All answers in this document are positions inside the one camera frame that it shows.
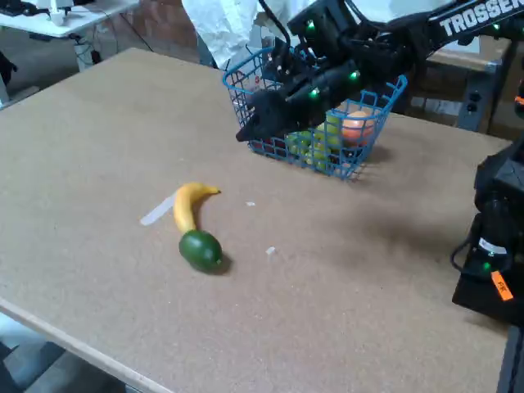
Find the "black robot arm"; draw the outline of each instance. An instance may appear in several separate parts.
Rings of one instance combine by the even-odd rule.
[[[259,1],[268,13],[265,1]],[[266,65],[281,86],[252,96],[251,119],[237,140],[316,127],[325,121],[326,111],[351,94],[408,72],[447,43],[478,34],[521,33],[517,29],[524,24],[515,16],[522,11],[524,0],[471,0],[377,23],[367,20],[351,0],[317,0],[288,23],[300,45],[289,51],[284,34],[287,44],[275,49]],[[270,10],[268,15],[274,18]]]

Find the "white paper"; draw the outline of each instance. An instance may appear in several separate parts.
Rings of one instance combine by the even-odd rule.
[[[266,0],[275,16],[287,22],[314,0]],[[370,20],[389,20],[423,11],[432,11],[452,0],[354,0],[358,9]],[[250,42],[253,24],[263,12],[257,0],[182,0],[183,7],[197,33],[206,43],[218,67],[223,69],[229,59],[245,49]],[[280,33],[272,22],[273,35]]]
[[[175,194],[165,198],[155,209],[144,215],[140,220],[142,225],[151,225],[157,221],[161,216],[173,208]]]

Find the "banana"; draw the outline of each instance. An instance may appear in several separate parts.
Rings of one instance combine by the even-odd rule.
[[[197,229],[193,218],[192,205],[206,195],[218,194],[217,187],[206,186],[202,183],[186,183],[180,187],[175,195],[173,204],[174,222],[182,233]]]

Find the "floor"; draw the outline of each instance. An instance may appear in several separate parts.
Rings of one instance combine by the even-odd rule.
[[[112,29],[102,26],[96,31],[92,30],[87,34],[87,39],[93,40],[93,38],[94,47],[101,52],[102,58],[115,54],[117,40]],[[147,50],[131,30],[119,30],[116,38],[119,52],[129,47]],[[156,42],[151,39],[147,41],[152,49],[160,54],[186,61],[198,61],[196,49],[179,47],[166,41]],[[73,42],[69,39],[43,42],[30,39],[26,32],[2,29],[0,50],[18,66],[18,72],[12,76],[8,85],[10,94],[31,86],[44,89],[78,72]],[[6,358],[5,365],[11,373],[15,373],[41,346],[42,344],[30,344],[18,347]],[[121,392],[121,388],[115,386],[115,382],[106,374],[73,354],[65,353],[26,392],[116,393]]]
[[[93,41],[94,47],[102,54],[102,58],[113,56],[117,48],[119,52],[129,47],[148,50],[130,29],[119,29],[115,34],[113,29],[102,26],[96,31],[89,31],[86,39]],[[198,62],[198,52],[195,48],[180,47],[166,41],[152,39],[147,41],[157,53]],[[73,43],[74,41],[69,39],[38,41],[30,39],[23,31],[0,30],[0,50],[18,66],[18,72],[13,74],[7,86],[8,92],[13,94],[31,86],[46,88],[76,74],[78,66]]]

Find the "blue wire basket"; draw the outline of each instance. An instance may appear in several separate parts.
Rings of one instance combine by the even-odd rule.
[[[252,54],[224,74],[224,85],[241,127],[252,115],[247,107],[249,96],[258,90],[274,90],[279,86],[264,70],[272,50],[268,47]],[[254,140],[248,145],[255,153],[276,160],[348,178],[368,157],[393,104],[407,84],[401,75],[379,93],[362,90],[354,99],[330,110],[326,121],[316,129],[290,133],[285,138]]]

